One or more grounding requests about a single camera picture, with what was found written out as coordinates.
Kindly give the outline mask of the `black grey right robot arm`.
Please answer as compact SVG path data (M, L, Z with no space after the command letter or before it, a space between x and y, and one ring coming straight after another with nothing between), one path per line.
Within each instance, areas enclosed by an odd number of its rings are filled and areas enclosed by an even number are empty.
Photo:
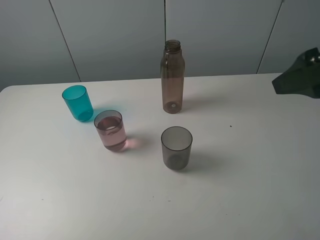
M301 53L295 62L272 81L278 95L320 98L320 52L317 47Z

